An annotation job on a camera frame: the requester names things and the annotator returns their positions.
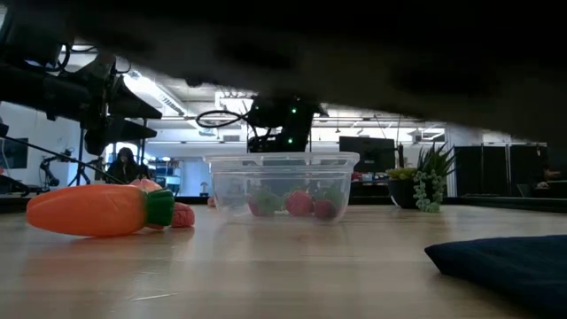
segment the plastic container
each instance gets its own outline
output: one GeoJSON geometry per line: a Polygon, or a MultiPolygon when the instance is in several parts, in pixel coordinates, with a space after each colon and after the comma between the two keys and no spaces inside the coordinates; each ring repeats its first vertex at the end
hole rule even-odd
{"type": "Polygon", "coordinates": [[[205,156],[217,208],[231,222],[338,222],[359,154],[249,153],[205,156]]]}

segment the potted plant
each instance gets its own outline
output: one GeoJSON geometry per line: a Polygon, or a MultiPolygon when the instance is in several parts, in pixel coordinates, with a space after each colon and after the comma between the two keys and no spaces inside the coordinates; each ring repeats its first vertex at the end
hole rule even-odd
{"type": "Polygon", "coordinates": [[[416,168],[398,168],[388,171],[388,188],[392,199],[402,208],[419,208],[438,212],[443,201],[446,177],[454,162],[453,148],[443,152],[447,143],[437,150],[435,144],[427,151],[419,151],[416,168]]]}

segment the wooden table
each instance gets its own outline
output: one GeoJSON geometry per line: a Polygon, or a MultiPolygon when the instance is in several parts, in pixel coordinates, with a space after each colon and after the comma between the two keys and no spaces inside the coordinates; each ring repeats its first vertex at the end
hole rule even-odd
{"type": "Polygon", "coordinates": [[[562,234],[567,216],[473,206],[352,206],[335,227],[225,224],[77,238],[0,215],[0,318],[523,318],[439,274],[427,245],[562,234]]]}

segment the dark blue cloth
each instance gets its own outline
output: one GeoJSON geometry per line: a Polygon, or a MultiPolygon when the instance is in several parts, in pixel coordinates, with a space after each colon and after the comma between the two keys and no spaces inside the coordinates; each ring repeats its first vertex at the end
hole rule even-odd
{"type": "Polygon", "coordinates": [[[550,318],[567,318],[567,236],[488,238],[432,245],[444,275],[501,292],[550,318]]]}

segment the plant pot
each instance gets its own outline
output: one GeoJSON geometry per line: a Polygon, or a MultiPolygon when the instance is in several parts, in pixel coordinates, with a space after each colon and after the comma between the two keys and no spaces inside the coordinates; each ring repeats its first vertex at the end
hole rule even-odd
{"type": "MultiPolygon", "coordinates": [[[[404,209],[417,209],[416,201],[414,198],[416,183],[413,180],[390,180],[388,181],[388,190],[390,196],[398,204],[399,207],[404,209]]],[[[430,181],[425,183],[425,192],[428,199],[432,199],[433,185],[430,181]]]]}

